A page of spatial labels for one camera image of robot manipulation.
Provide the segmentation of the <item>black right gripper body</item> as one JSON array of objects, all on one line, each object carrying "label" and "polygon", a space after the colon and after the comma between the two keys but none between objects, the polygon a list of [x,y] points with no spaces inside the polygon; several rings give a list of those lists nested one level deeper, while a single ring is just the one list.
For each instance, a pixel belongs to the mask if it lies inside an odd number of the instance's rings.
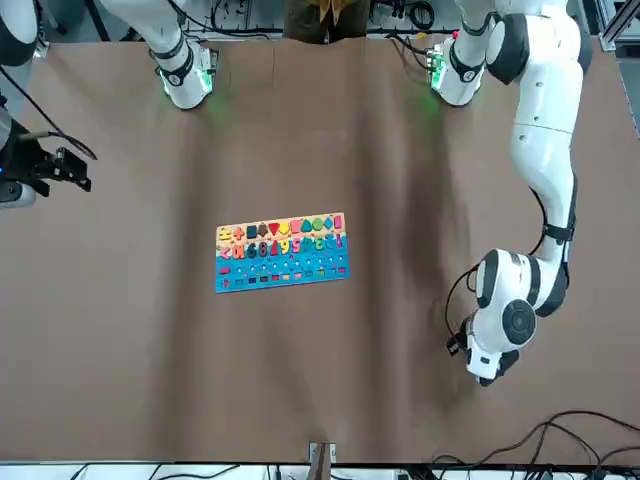
[{"label": "black right gripper body", "polygon": [[30,187],[40,196],[50,194],[44,181],[51,177],[55,156],[45,151],[36,139],[27,139],[26,128],[12,123],[5,145],[1,149],[1,195],[19,196]]}]

